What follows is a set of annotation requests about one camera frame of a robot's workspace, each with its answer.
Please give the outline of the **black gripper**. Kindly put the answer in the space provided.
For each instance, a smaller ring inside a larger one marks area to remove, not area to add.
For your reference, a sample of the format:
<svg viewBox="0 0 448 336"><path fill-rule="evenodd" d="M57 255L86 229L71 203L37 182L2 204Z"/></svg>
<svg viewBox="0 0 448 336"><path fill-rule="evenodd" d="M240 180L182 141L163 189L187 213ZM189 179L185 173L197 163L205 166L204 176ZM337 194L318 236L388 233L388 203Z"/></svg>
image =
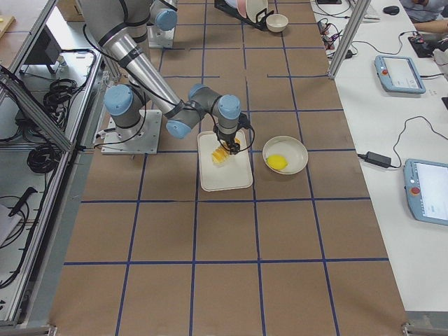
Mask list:
<svg viewBox="0 0 448 336"><path fill-rule="evenodd" d="M217 136L217 140L219 144L224 149L229 149L229 153L231 155L236 155L239 152L239 149L241 148L240 143L236 139L236 132L230 133L230 134L224 134L222 133L217 126L213 127L213 132Z"/></svg>

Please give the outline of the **person forearm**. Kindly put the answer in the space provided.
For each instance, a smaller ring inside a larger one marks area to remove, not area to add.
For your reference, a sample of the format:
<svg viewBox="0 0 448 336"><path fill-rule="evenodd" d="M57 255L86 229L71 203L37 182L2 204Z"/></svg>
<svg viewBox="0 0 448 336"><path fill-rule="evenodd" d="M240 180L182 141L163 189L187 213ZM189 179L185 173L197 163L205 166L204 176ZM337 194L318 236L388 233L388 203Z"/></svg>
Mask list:
<svg viewBox="0 0 448 336"><path fill-rule="evenodd" d="M434 34L447 34L448 20L433 20L429 22L416 22L414 26L417 31Z"/></svg>

